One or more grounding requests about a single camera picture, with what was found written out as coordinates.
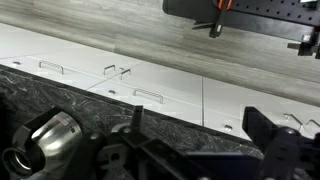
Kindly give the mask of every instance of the white cabinet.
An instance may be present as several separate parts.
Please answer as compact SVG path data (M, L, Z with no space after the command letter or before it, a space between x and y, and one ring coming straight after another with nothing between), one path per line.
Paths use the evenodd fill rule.
M130 71L111 81L202 106L201 76L152 63L143 63Z
M30 57L0 59L0 64L84 90L104 80Z
M133 95L135 90L136 88L132 86L126 86L114 81L105 81L90 88L88 91L128 104L143 105L145 109L201 125L201 107L177 101L167 96L147 94L140 91Z
M288 126L310 136L300 128L298 121L286 116L288 111L270 94L207 78L204 78L203 87L205 127L248 139L242 130L242 119L245 107L253 106L274 124Z
M83 45L0 23L0 58L57 52Z
M279 103L288 114L292 114L303 125L303 130L311 136L320 132L320 107L274 96L274 101Z
M104 78L111 78L124 69L130 69L142 63L138 59L91 47L32 57Z

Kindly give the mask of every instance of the black granite surface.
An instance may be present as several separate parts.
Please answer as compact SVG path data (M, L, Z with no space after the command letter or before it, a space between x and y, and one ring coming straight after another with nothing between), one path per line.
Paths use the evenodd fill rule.
M23 123L58 106L73 116L83 131L108 134L117 124L130 122L133 106L0 65L0 93L10 109L6 133L12 137ZM158 138L176 150L242 152L256 157L262 154L249 141L226 135L179 119L145 110L144 134ZM123 170L114 179L128 179ZM56 175L46 179L59 179Z

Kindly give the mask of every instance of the metal bar handle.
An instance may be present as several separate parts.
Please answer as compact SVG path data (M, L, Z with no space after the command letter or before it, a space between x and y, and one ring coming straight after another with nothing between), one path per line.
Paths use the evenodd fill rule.
M105 68L104 68L104 71L103 71L103 75L106 75L106 70L107 70L107 69L110 69L110 68L112 68L112 67L113 67L113 71L116 70L116 66L115 66L115 65L111 65L111 66L105 67Z
M311 122L314 123L315 125L317 125L320 128L320 124L317 121L313 120L313 119L308 121L307 125L309 125Z
M300 131L301 130L301 128L303 127L303 124L302 124L302 122L301 121L299 121L299 119L298 118L296 118L293 114L284 114L284 117L289 121L289 119L290 118L292 118L293 120L295 120L299 125L300 125L300 127L299 127L299 130L298 131Z
M145 91L145 90L142 90L142 89L135 89L133 91L133 95L136 96L137 92L141 92L141 93L149 94L151 96L158 97L158 98L160 98L160 104L163 104L163 96L161 96L160 94L156 94L156 93L153 93L153 92Z
M60 68L61 69L61 74L64 74L63 67L60 66L60 65L53 64L53 63L50 63L50 62L47 62L47 61L40 61L39 62L39 68L42 68L42 66L41 66L42 64L47 64L47 65L50 65L50 66L54 66L54 67Z
M129 72L129 75L131 75L131 70L130 70L130 69L127 69L127 70L125 70L125 71L123 71L123 72L121 73L121 75L120 75L120 80L122 80L122 76L123 76L125 73L127 73L127 72Z

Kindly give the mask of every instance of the black pegboard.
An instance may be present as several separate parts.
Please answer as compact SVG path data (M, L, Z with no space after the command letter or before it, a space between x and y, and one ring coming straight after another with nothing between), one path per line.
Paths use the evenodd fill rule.
M316 2L299 0L233 0L231 10L310 26L320 25Z

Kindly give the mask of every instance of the drawer front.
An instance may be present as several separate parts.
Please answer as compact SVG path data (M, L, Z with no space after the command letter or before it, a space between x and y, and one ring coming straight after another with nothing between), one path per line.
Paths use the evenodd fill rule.
M303 125L303 129L314 136L320 132L320 108L301 102L273 97L274 101L279 103L288 114L292 114Z
M247 88L227 84L224 82L204 79L204 122L211 122L211 127L214 129L217 125L223 130L223 126L220 120L228 119L228 121L236 121L238 124L234 124L233 135L239 135L239 137L246 137L242 134L242 119L244 109L247 106L253 106L257 108L261 113L268 117L274 124L278 126L288 126L293 129L299 130L301 134L309 137L310 133L306 131L301 123L295 119L288 117L288 111L279 103L274 101L274 96L266 93L261 93Z
M271 99L271 95L224 82L204 79L204 108L238 119L243 118L244 109L253 106L271 120L286 120L284 109Z
M242 120L213 110L204 110L204 126L216 131L250 140L242 130Z
M125 73L113 77L111 80L163 94L195 106L202 106L201 76L152 63L143 63L132 68L131 75Z
M103 78L86 75L57 65L42 63L40 68L39 62L29 57L0 60L2 65L84 90L104 80Z
M160 103L160 97L146 94L143 91L137 91L133 95L135 88L116 82L105 81L97 86L90 88L88 91L100 94L111 99L126 102L132 105L143 105L160 114L175 117L193 124L202 124L202 108L187 103L179 102L174 99L163 97L163 104Z
M104 78L111 78L142 63L138 59L90 47L33 57Z

